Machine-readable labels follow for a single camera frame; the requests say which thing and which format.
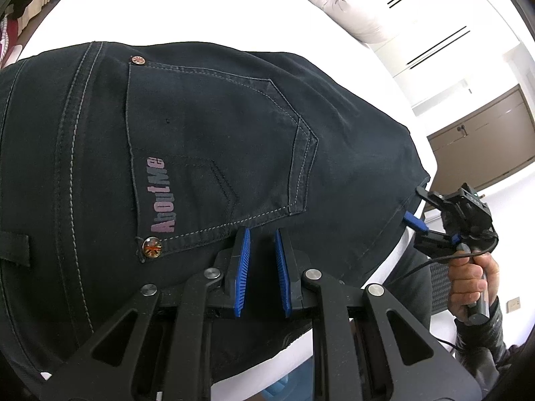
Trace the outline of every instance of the wall outlet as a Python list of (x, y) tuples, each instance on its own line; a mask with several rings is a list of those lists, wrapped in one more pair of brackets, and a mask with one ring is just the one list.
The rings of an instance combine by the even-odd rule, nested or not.
[(507, 313), (513, 312), (513, 310), (520, 309), (520, 297), (514, 298), (507, 302)]

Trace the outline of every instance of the back pocket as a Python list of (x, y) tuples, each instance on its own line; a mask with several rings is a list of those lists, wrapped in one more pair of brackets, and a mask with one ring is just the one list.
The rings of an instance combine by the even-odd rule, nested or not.
[(271, 80), (131, 63), (126, 124), (137, 238), (162, 256), (306, 208), (317, 138)]

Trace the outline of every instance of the blue gripper pad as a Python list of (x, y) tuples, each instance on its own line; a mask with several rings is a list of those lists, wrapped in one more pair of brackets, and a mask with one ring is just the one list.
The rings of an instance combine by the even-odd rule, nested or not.
[(283, 301), (283, 309), (288, 318), (292, 313), (292, 300), (290, 295), (290, 276), (286, 266), (286, 257), (284, 256), (283, 240), (280, 237), (279, 230), (275, 233), (275, 251), (277, 257), (277, 270), (279, 272), (280, 298)]
[(240, 263), (237, 267), (236, 288), (234, 296), (234, 315), (239, 317), (245, 302), (245, 289), (247, 289), (247, 271), (249, 269), (249, 258), (251, 255), (251, 232), (247, 228), (241, 246)]

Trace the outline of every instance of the white bed sheet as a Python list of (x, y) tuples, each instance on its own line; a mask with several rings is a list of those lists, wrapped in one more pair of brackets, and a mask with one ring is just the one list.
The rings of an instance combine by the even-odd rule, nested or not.
[[(337, 83), (405, 125), (422, 165), (437, 163), (408, 101), (366, 46), (307, 0), (61, 0), (31, 37), (20, 58), (89, 41), (152, 45), (205, 41), (247, 51), (299, 54)], [(407, 247), (407, 230), (367, 283), (382, 283)], [(285, 351), (216, 383), (214, 401), (239, 401), (282, 378), (312, 354), (307, 333)]]

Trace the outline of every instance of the brown cabinet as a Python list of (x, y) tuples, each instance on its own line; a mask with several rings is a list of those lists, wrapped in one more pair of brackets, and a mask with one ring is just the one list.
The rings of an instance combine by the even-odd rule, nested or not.
[(429, 136), (437, 158), (432, 190), (452, 193), (463, 182), (486, 188), (535, 159), (535, 124), (520, 86)]

